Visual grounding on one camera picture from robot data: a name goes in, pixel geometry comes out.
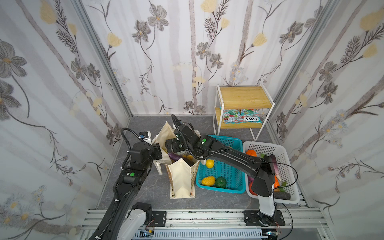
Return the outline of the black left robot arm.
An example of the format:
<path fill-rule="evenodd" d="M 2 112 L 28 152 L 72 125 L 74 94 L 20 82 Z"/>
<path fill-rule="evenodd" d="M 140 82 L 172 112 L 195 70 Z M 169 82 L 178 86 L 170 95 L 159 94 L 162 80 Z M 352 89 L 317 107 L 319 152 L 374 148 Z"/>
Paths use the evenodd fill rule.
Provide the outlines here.
<path fill-rule="evenodd" d="M 116 180 L 113 200 L 91 240 L 116 240 L 131 202 L 138 194 L 152 169 L 153 161 L 162 159 L 159 144 L 151 145 L 129 128 L 121 129 L 121 136 L 128 145 L 121 173 Z"/>

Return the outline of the cream floral tote bag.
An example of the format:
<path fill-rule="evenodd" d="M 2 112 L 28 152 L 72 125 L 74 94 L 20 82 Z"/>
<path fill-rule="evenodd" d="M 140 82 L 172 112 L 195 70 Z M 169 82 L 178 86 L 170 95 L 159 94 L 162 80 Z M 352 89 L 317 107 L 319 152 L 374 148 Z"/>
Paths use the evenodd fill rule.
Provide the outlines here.
<path fill-rule="evenodd" d="M 166 149 L 166 140 L 175 137 L 174 129 L 169 123 L 165 123 L 159 134 L 152 140 L 153 144 L 159 144 L 162 152 L 162 158 L 155 160 L 155 166 L 160 175 L 163 174 L 161 166 L 166 168 L 170 181 L 171 199 L 195 198 L 195 180 L 200 162 L 192 160 L 193 165 L 189 166 L 182 157 L 178 157 L 176 161 L 171 160 L 169 155 L 171 152 Z"/>

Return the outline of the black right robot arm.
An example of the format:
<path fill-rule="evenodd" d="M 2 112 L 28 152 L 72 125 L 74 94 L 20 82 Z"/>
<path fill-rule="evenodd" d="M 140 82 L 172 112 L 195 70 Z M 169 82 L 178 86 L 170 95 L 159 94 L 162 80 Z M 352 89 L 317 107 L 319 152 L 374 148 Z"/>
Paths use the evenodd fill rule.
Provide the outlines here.
<path fill-rule="evenodd" d="M 228 164 L 254 179 L 251 187 L 259 199 L 258 222 L 268 227 L 276 222 L 276 203 L 274 200 L 275 176 L 274 163 L 269 156 L 254 157 L 225 146 L 217 139 L 195 133 L 191 125 L 187 126 L 174 114 L 172 120 L 176 127 L 176 148 L 192 155 L 196 160 L 212 159 Z"/>

